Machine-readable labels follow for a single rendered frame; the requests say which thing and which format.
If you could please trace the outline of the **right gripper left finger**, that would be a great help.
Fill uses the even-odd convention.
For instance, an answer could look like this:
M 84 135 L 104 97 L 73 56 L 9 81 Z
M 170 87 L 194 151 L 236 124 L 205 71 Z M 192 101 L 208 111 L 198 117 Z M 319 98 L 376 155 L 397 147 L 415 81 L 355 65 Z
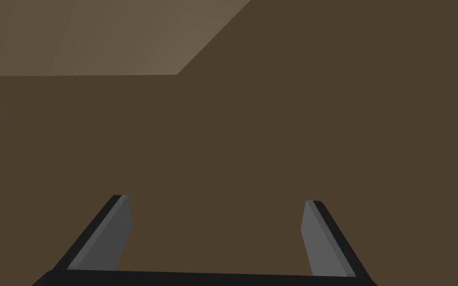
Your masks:
M 132 225 L 129 196 L 112 196 L 53 269 L 116 270 Z

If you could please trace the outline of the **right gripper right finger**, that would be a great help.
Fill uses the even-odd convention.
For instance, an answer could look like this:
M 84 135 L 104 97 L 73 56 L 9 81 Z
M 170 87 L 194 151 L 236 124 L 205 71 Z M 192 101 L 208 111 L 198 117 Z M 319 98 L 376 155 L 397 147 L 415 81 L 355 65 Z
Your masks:
M 313 276 L 368 278 L 362 262 L 321 201 L 306 201 L 301 234 Z

